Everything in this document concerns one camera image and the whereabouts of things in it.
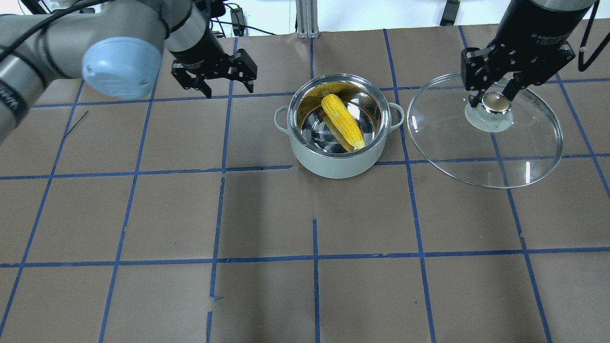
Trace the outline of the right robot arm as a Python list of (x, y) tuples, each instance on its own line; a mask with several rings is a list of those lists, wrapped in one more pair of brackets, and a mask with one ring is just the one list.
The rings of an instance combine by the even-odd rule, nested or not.
[(597, 0), (512, 0), (492, 41), (462, 50), (461, 78), (471, 107), (511, 73), (502, 95), (509, 101), (530, 85), (542, 85), (574, 58), (585, 71), (608, 45), (605, 37), (588, 61), (584, 48), (599, 8)]

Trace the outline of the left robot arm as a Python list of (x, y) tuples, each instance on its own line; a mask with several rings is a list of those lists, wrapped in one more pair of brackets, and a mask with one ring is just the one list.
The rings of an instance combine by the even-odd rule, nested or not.
[(257, 65), (244, 49), (224, 52), (192, 0), (76, 0), (50, 14), (1, 16), (1, 139), (55, 80), (84, 80), (107, 96), (151, 93), (162, 52), (183, 89), (212, 95), (207, 80), (254, 91)]

